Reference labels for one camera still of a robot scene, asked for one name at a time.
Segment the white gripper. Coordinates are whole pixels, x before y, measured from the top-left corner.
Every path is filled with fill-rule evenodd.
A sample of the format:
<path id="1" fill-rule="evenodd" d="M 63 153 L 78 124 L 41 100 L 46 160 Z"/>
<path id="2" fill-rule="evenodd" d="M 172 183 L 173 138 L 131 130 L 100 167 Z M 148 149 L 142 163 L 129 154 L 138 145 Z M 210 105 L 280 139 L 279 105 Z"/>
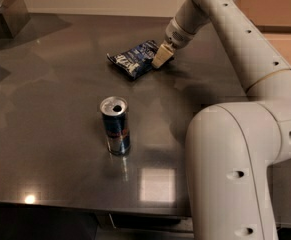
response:
<path id="1" fill-rule="evenodd" d="M 178 21 L 173 18 L 166 27 L 165 41 L 155 54 L 152 66 L 159 69 L 164 63 L 174 56 L 175 48 L 182 49 L 188 45 L 196 34 L 196 28 L 188 22 Z"/>

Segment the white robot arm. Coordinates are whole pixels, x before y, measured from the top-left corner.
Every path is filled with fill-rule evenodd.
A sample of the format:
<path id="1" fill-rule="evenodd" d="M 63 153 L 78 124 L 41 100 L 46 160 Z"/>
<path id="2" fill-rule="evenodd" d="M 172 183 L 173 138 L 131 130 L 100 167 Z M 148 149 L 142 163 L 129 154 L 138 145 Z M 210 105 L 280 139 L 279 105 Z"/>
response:
<path id="1" fill-rule="evenodd" d="M 190 122 L 185 164 L 195 240 L 278 240 L 267 169 L 291 159 L 291 65 L 235 0 L 185 0 L 152 62 L 211 23 L 246 93 Z"/>

